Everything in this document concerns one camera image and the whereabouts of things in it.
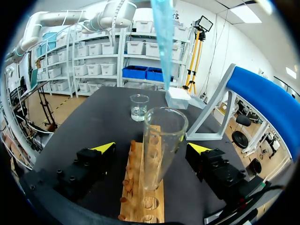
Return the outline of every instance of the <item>wooden test tube rack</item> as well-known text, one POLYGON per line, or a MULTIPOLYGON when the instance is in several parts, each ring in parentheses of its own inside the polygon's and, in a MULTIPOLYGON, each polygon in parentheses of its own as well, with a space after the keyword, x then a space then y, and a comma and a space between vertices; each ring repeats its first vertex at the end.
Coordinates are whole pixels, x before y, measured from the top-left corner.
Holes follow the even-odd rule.
MULTIPOLYGON (((161 154, 161 140, 157 149, 161 154)), ((143 186, 143 143, 131 141, 123 192, 120 199, 119 219, 131 222, 165 222, 164 182, 160 182, 155 191, 146 191, 143 186)))

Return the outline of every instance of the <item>ceiling light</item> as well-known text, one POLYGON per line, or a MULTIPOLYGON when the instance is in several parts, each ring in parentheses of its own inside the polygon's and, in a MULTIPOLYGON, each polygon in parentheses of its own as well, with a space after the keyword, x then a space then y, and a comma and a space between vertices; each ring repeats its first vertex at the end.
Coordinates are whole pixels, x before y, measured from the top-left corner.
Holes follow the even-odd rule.
POLYGON ((273 5, 271 1, 269 0, 256 0, 256 1, 268 15, 271 15, 273 13, 273 5))
POLYGON ((292 78, 296 79, 296 73, 294 71, 292 71, 291 69, 289 69, 288 67, 286 67, 286 72, 288 75, 290 75, 292 78))
POLYGON ((261 23, 262 21, 255 15, 255 13, 248 6, 239 6, 230 9, 245 23, 261 23))

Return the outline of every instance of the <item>yellow tripod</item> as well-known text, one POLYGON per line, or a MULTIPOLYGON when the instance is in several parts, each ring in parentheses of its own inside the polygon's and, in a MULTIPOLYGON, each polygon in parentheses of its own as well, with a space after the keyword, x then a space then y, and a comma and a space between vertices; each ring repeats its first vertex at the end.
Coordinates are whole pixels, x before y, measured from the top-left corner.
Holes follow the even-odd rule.
POLYGON ((198 66, 199 66, 199 61, 200 61, 200 55, 201 55, 201 50, 202 50, 202 44, 204 41, 203 36, 200 36, 200 30, 197 31, 197 35, 196 35, 196 42, 195 42, 195 46, 194 46, 194 51, 193 51, 193 57, 192 57, 192 61, 191 61, 191 65, 189 67, 189 69, 187 70, 187 81, 186 81, 186 85, 183 86, 183 89, 189 90, 188 92, 191 92, 193 87, 194 87, 194 93, 196 94, 196 86, 195 86, 195 77, 196 77, 196 73, 198 70, 198 66), (197 52, 197 48, 198 48, 198 41, 200 40, 200 44, 199 44, 199 50, 198 50, 198 55, 197 55, 197 59, 196 59, 196 67, 195 70, 193 71, 193 79, 190 81, 190 76, 193 70, 193 65, 194 65, 194 60, 195 60, 195 56, 196 56, 196 52, 197 52))

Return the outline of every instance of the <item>floor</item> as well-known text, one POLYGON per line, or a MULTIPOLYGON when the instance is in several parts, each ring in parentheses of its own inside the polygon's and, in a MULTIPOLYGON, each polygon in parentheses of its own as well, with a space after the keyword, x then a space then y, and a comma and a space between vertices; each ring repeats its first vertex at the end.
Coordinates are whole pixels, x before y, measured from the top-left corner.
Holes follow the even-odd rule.
MULTIPOLYGON (((51 111, 53 112, 53 116, 55 118, 56 123, 61 125, 65 119, 78 107, 82 102, 85 101, 87 97, 79 97, 76 98, 76 96, 73 96, 71 98, 70 96, 64 96, 64 95, 52 95, 46 94, 47 101, 49 102, 51 106, 51 111)), ((45 114, 42 111, 42 107, 39 104, 40 99, 38 97, 38 93, 34 93, 32 96, 30 96, 28 100, 29 104, 29 114, 30 119, 39 127, 47 129, 47 126, 44 125, 44 122, 46 121, 45 114)), ((259 124, 252 123, 251 126, 246 127, 245 129, 247 132, 252 136, 256 133, 256 131, 259 128, 259 124)), ((234 130, 241 130, 241 127, 237 126, 237 123, 233 118, 230 119, 229 125, 226 128, 225 133, 227 136, 231 139, 231 134, 234 130)), ((283 158, 287 156, 287 151, 284 150, 282 147, 279 148, 277 153, 272 159, 269 159, 269 155, 271 155, 272 150, 269 146, 269 144, 264 141, 261 145, 261 148, 254 154, 244 157, 244 155, 241 153, 241 149, 235 146, 235 149, 240 156, 243 164, 245 167, 249 165, 251 160, 254 158, 257 158, 261 164, 262 164, 262 172, 260 173, 260 176, 262 178, 266 178, 269 173, 271 173, 274 169, 276 169, 277 165, 282 161, 283 158), (263 158, 260 158, 261 149, 269 150, 265 155, 263 155, 263 158)), ((275 201, 276 197, 263 205, 262 207, 258 208, 258 217, 261 217, 264 212, 272 205, 272 203, 275 201)))

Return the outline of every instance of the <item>glass beaker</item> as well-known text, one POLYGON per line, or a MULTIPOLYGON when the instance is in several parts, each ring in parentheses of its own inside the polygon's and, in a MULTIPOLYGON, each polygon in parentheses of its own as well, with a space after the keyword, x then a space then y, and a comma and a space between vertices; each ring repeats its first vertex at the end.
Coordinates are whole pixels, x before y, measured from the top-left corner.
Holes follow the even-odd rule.
POLYGON ((144 188, 155 190, 171 165, 188 127, 186 116, 167 107, 147 111, 144 122, 144 188))
POLYGON ((147 112, 149 97, 146 95, 132 95, 131 99, 131 118, 135 121, 144 121, 147 112))

